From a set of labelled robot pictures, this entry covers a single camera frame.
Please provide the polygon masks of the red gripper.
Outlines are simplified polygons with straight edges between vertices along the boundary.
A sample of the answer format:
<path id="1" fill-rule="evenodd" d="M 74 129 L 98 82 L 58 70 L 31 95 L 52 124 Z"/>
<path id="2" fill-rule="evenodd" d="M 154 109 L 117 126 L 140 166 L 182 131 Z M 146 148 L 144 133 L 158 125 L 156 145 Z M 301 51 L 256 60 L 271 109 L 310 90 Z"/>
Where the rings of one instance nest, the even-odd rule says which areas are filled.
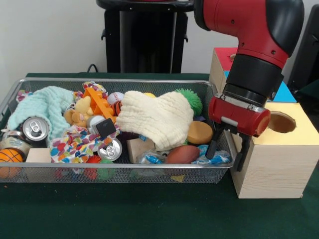
<path id="1" fill-rule="evenodd" d="M 212 159 L 217 149 L 217 141 L 224 131 L 224 124 L 237 129 L 242 139 L 240 152 L 235 158 L 235 168 L 241 172 L 250 147 L 250 136 L 258 137 L 267 128 L 271 113 L 268 109 L 242 102 L 223 94 L 215 95 L 209 104 L 209 117 L 216 122 L 215 132 L 207 148 L 206 158 Z"/>

